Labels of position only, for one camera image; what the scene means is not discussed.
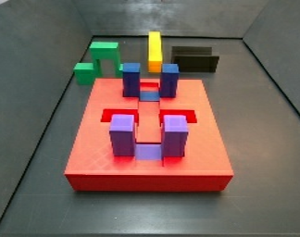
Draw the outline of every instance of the yellow block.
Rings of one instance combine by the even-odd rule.
[[[160,33],[157,31],[148,32],[148,72],[160,72],[161,67],[161,44]]]

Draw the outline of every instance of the gray wall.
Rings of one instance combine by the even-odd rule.
[[[73,0],[92,35],[242,38],[268,0]]]
[[[89,40],[71,0],[0,5],[0,217]]]
[[[300,0],[272,0],[243,40],[300,112]]]

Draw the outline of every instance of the blue block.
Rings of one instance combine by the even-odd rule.
[[[160,144],[143,144],[135,145],[135,159],[139,160],[160,160]]]
[[[140,96],[140,63],[123,63],[123,97]]]
[[[159,101],[157,92],[140,92],[139,100],[143,102]]]
[[[175,97],[177,75],[176,64],[161,64],[161,72],[159,75],[159,97]]]
[[[188,126],[184,116],[164,116],[161,124],[161,156],[184,155]]]
[[[140,63],[123,63],[123,72],[139,73]]]
[[[135,155],[133,116],[112,115],[108,135],[113,156]]]
[[[177,65],[176,64],[169,64],[169,63],[163,63],[161,64],[161,73],[172,73],[177,74]]]

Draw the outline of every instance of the gray floor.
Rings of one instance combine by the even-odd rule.
[[[145,65],[145,38],[100,40],[120,43],[124,62]],[[61,172],[91,87],[72,80],[0,222],[0,234],[300,233],[300,118],[291,106],[242,41],[164,38],[165,62],[171,45],[212,46],[220,56],[214,74],[181,78],[200,78],[207,89],[235,171],[227,189],[75,193]]]

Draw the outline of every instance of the red platform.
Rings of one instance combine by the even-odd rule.
[[[188,138],[183,157],[163,157],[160,161],[113,157],[108,138],[108,115],[104,109],[135,114],[137,98],[123,98],[123,82],[119,79],[97,79],[80,122],[75,144],[64,175],[76,191],[220,191],[231,177],[224,145],[212,117],[200,80],[177,80],[173,99],[159,100],[159,114],[184,114],[188,121]],[[145,141],[145,122],[153,120],[148,111],[139,111],[139,138]],[[157,139],[157,131],[148,132]]]

